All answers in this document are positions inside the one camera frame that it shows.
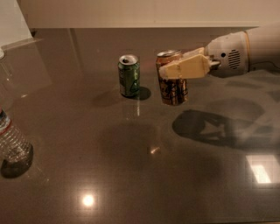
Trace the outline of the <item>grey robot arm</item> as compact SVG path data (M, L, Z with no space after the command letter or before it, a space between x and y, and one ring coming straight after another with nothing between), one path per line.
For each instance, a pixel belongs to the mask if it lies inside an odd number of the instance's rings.
M279 69L280 27L272 24L220 36L161 66L159 75L165 80L198 79L208 74L227 78L255 70Z

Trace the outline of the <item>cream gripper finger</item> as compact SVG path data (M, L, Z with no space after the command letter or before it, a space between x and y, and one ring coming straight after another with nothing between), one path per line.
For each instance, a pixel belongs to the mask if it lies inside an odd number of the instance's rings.
M193 56L196 56L196 55L205 55L205 47L200 47L200 48L197 48L197 49L194 49L190 52L185 52L183 53L183 58L189 58L189 57L193 57Z
M210 71L209 60L202 54L174 60L159 68L165 80L203 78Z

